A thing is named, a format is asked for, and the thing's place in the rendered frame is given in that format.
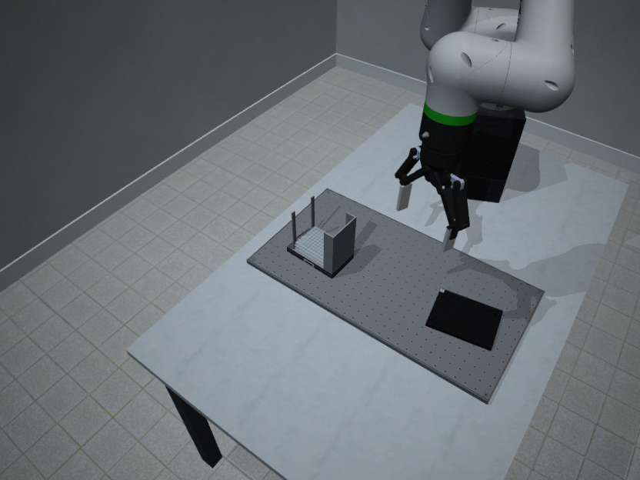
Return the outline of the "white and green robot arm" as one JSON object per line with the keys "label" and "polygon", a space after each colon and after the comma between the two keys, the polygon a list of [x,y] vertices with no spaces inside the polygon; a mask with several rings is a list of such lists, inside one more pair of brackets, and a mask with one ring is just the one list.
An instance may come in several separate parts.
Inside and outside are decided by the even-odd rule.
{"label": "white and green robot arm", "polygon": [[469,145],[478,110],[541,113],[564,103],[575,85],[574,14],[575,0],[520,0],[519,10],[427,0],[420,140],[458,152]]}

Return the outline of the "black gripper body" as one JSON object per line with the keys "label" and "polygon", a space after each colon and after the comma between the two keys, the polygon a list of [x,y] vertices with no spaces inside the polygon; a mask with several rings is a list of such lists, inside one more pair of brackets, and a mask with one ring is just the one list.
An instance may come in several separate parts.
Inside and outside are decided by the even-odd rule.
{"label": "black gripper body", "polygon": [[460,162],[461,155],[462,150],[458,152],[440,152],[422,143],[420,162],[422,167],[428,165],[430,168],[429,172],[424,174],[425,180],[431,182],[435,187],[435,183],[432,181],[432,173],[437,172],[442,186],[447,185],[451,180],[451,173],[455,175],[455,168]]}

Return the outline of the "black rectangular frame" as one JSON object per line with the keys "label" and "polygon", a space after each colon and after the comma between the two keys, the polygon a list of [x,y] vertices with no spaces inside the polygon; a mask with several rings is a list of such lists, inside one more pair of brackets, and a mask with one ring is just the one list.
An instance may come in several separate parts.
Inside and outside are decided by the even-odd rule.
{"label": "black rectangular frame", "polygon": [[441,288],[425,326],[491,351],[502,313]]}

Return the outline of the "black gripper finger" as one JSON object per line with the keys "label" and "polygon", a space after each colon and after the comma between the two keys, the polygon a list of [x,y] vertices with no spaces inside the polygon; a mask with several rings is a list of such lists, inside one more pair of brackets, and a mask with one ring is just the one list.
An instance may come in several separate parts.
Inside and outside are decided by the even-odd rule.
{"label": "black gripper finger", "polygon": [[446,252],[454,247],[458,231],[470,226],[466,194],[468,181],[466,178],[459,178],[451,173],[451,182],[448,183],[447,188],[443,189],[437,172],[432,173],[432,181],[435,183],[437,193],[442,198],[449,224],[446,226],[441,248],[442,252]]}
{"label": "black gripper finger", "polygon": [[[400,180],[400,189],[398,194],[398,202],[396,206],[396,210],[399,212],[408,207],[410,194],[412,190],[412,183],[414,180],[421,178],[423,174],[429,172],[430,168],[428,165],[423,166],[419,170],[407,176],[407,174],[412,170],[415,164],[420,159],[420,151],[421,145],[411,148],[407,159],[395,173],[395,177]],[[416,160],[418,159],[418,160]],[[407,176],[407,177],[406,177]]]}

